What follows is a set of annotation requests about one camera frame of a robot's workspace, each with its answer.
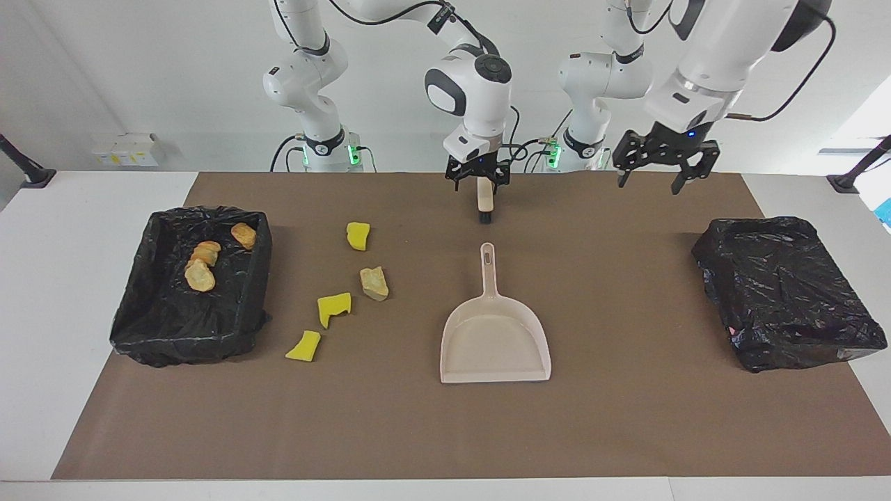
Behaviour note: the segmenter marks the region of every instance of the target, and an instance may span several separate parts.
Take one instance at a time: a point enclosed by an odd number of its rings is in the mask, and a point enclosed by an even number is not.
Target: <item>power outlet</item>
[[[124,134],[96,143],[92,150],[99,165],[107,167],[159,167],[164,160],[154,134]]]

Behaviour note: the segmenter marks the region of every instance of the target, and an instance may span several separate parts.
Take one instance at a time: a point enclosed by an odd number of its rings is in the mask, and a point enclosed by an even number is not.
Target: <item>white table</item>
[[[49,481],[110,352],[111,319],[145,221],[181,206],[195,177],[60,172],[0,212],[0,500],[891,499],[891,477]],[[767,217],[794,215],[817,227],[867,308],[891,329],[891,235],[862,202],[821,177],[745,179]],[[891,351],[851,366],[891,430]]]

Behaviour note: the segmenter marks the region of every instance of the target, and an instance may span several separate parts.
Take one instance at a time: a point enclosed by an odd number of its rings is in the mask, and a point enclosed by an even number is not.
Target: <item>black plastic bag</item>
[[[716,219],[692,252],[733,350],[751,372],[814,367],[887,347],[803,219]]]
[[[230,233],[236,223],[257,230],[252,250]],[[211,268],[217,285],[197,292],[185,281],[194,247],[222,246]],[[140,364],[163,367],[214,362],[254,348],[266,321],[263,301],[272,256],[266,214],[234,207],[155,212],[143,232],[111,327],[111,345]]]

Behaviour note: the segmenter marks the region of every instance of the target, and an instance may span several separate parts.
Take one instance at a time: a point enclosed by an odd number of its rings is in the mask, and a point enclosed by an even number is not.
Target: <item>beige dustpan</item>
[[[551,354],[544,329],[523,303],[498,293],[495,246],[479,249],[483,295],[465,301],[445,322],[439,353],[442,382],[546,381]]]

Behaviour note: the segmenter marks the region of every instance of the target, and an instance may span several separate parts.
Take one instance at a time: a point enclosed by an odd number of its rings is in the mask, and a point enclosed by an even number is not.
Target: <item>black cable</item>
[[[300,146],[294,146],[284,154],[284,167],[288,170],[288,172],[290,172],[290,154],[292,152],[303,152],[303,148],[301,148]]]
[[[511,162],[523,161],[526,158],[528,158],[528,156],[529,156],[529,149],[524,144],[507,143],[507,144],[502,144],[501,147],[507,148],[510,151],[511,157],[513,158],[513,160],[511,160]],[[519,154],[521,152],[524,152],[525,155],[519,156]]]
[[[372,168],[374,169],[374,172],[377,172],[377,171],[378,171],[378,164],[375,163],[375,161],[374,161],[374,152],[372,151],[372,149],[369,148],[368,146],[359,146],[359,147],[356,148],[356,151],[357,151],[357,152],[361,152],[362,150],[367,150],[367,151],[368,151],[368,154],[372,156]]]
[[[864,170],[864,171],[863,171],[863,174],[866,174],[867,172],[869,172],[869,171],[871,171],[871,170],[875,170],[875,169],[877,169],[877,168],[879,168],[879,167],[881,167],[881,166],[887,164],[889,161],[891,161],[891,159],[885,159],[884,161],[882,161],[882,162],[880,162],[880,163],[878,163],[878,164],[876,164],[876,165],[874,165],[874,166],[872,166],[872,167],[867,168],[866,170]]]
[[[662,20],[666,18],[666,16],[668,15],[668,12],[671,11],[671,4],[673,4],[673,3],[674,3],[674,0],[672,2],[668,3],[668,7],[666,7],[665,11],[662,12],[662,15],[659,16],[659,19],[656,20],[656,24],[654,24],[644,30],[638,29],[637,26],[634,25],[634,17],[632,17],[634,14],[631,12],[631,5],[628,5],[625,8],[625,12],[627,12],[627,14],[628,14],[628,21],[631,22],[631,29],[633,29],[634,33],[637,33],[638,35],[648,35],[648,34],[652,33],[653,30],[656,29],[656,27],[662,22]]]
[[[340,5],[337,5],[337,3],[334,2],[334,0],[328,0],[328,1],[331,2],[331,5],[334,5],[334,8],[337,9],[341,14],[343,14],[344,17],[346,17],[346,18],[349,19],[350,21],[357,22],[357,23],[362,24],[362,25],[364,25],[364,26],[380,26],[381,24],[387,24],[388,22],[395,21],[395,20],[401,18],[402,16],[406,15],[407,13],[409,13],[409,12],[411,12],[411,11],[414,11],[414,10],[416,10],[416,9],[420,9],[421,7],[424,7],[424,6],[427,6],[427,5],[439,5],[439,6],[442,6],[443,3],[444,3],[444,2],[442,2],[441,0],[427,0],[426,2],[420,2],[420,3],[418,3],[418,4],[414,4],[414,5],[410,6],[410,7],[407,7],[407,8],[405,8],[403,11],[401,11],[400,13],[393,14],[393,15],[391,15],[390,17],[388,17],[388,18],[386,18],[386,19],[382,19],[382,20],[380,20],[380,21],[365,21],[365,20],[361,20],[361,19],[358,19],[358,18],[355,18],[355,17],[351,16],[349,13],[347,13],[347,11],[344,11],[344,10],[340,7]]]
[[[527,158],[529,156],[529,149],[527,149],[527,146],[529,146],[530,144],[538,143],[539,141],[540,141],[539,138],[535,138],[535,139],[530,139],[523,144],[508,144],[508,146],[515,146],[517,148],[517,151],[515,151],[514,153],[511,154],[510,163],[513,163],[517,160],[524,160],[525,158]],[[517,155],[519,155],[520,152],[526,152],[526,156],[523,158],[518,158]]]
[[[288,23],[285,22],[285,20],[284,20],[284,14],[282,14],[282,8],[279,7],[279,5],[278,5],[278,1],[277,1],[277,0],[276,0],[276,1],[273,1],[273,4],[275,4],[275,11],[278,12],[278,14],[279,14],[279,19],[282,20],[282,25],[284,26],[285,31],[288,32],[288,36],[290,37],[290,41],[291,41],[291,42],[294,42],[294,45],[297,47],[297,50],[302,49],[303,47],[301,47],[300,44],[297,43],[297,39],[294,37],[294,34],[290,32],[290,28],[288,28]]]
[[[801,89],[805,88],[805,85],[807,84],[807,81],[811,79],[811,77],[813,76],[813,74],[817,71],[817,68],[820,68],[820,64],[823,62],[824,59],[826,59],[826,55],[830,53],[830,50],[832,50],[832,46],[835,44],[836,34],[838,33],[838,30],[836,29],[835,22],[833,22],[832,19],[830,19],[829,16],[827,16],[826,14],[824,14],[824,13],[822,13],[822,12],[820,12],[820,11],[814,9],[813,7],[811,7],[810,5],[808,5],[807,3],[805,3],[805,4],[803,4],[803,5],[807,6],[807,7],[808,7],[809,9],[811,9],[814,13],[816,13],[816,15],[817,15],[818,17],[820,17],[821,19],[823,19],[824,21],[826,21],[826,22],[829,23],[829,25],[830,25],[830,30],[831,30],[830,41],[828,42],[828,44],[826,44],[826,48],[823,49],[823,53],[820,54],[820,57],[817,59],[817,62],[813,65],[813,67],[811,68],[811,70],[807,72],[807,75],[805,75],[805,79],[802,80],[800,84],[798,84],[798,87],[795,89],[795,91],[792,93],[792,95],[789,96],[789,99],[787,99],[786,102],[782,104],[782,106],[780,106],[779,108],[777,108],[776,111],[774,111],[774,112],[771,113],[770,115],[767,115],[766,117],[753,117],[753,116],[748,115],[748,114],[746,114],[746,113],[728,113],[728,114],[727,114],[727,118],[728,118],[728,119],[734,119],[734,120],[748,120],[748,121],[752,121],[752,122],[766,122],[767,120],[776,117],[777,115],[779,115],[780,113],[782,113],[782,111],[785,110],[786,107],[789,106],[790,103],[792,103],[792,101],[796,98],[796,96],[798,95],[798,93],[801,92]]]
[[[519,110],[513,104],[511,105],[511,109],[514,113],[517,113],[517,121],[513,124],[513,130],[511,131],[511,139],[508,139],[509,143],[513,143],[513,137],[517,134],[517,127],[519,127]]]
[[[272,162],[272,164],[269,165],[269,172],[275,171],[275,162],[278,160],[278,156],[279,156],[279,154],[282,153],[282,150],[284,149],[285,145],[287,143],[290,143],[291,141],[294,141],[295,139],[297,139],[296,136],[288,136],[287,139],[285,139],[284,141],[282,141],[281,144],[279,144],[278,149],[275,150],[275,155],[273,155],[273,162]]]
[[[489,40],[488,37],[486,37],[482,33],[478,32],[477,29],[474,28],[472,24],[470,24],[470,21],[465,20],[463,17],[461,17],[457,13],[454,15],[454,17],[458,21],[460,21],[461,24],[464,25],[464,28],[466,28],[471,33],[471,35],[473,35],[474,37],[477,38],[477,40],[479,41],[479,48],[486,51],[486,53],[490,53],[493,55],[501,55],[501,53],[498,52],[498,47],[495,46],[495,44],[492,42],[492,40]]]
[[[529,158],[526,159],[526,165],[523,166],[523,174],[526,174],[529,171],[529,162],[532,160],[532,157],[535,157],[536,155],[545,155],[545,152],[544,150],[541,150],[540,152],[530,154]]]
[[[554,133],[551,134],[551,137],[557,136],[557,133],[560,132],[560,127],[563,127],[563,124],[566,123],[566,120],[569,118],[569,115],[571,115],[571,114],[572,114],[572,108],[570,108],[569,111],[566,112],[566,115],[563,117],[563,120],[560,121],[560,124],[557,126],[557,128],[554,129]],[[544,148],[542,148],[542,150],[539,153],[544,153],[544,150],[547,150],[547,148],[548,148],[548,146],[546,144],[544,146]],[[535,170],[538,168],[538,161],[541,160],[542,157],[543,157],[543,155],[539,155],[539,157],[537,159],[535,159],[535,163],[532,165],[532,171],[529,172],[530,174],[535,174]]]

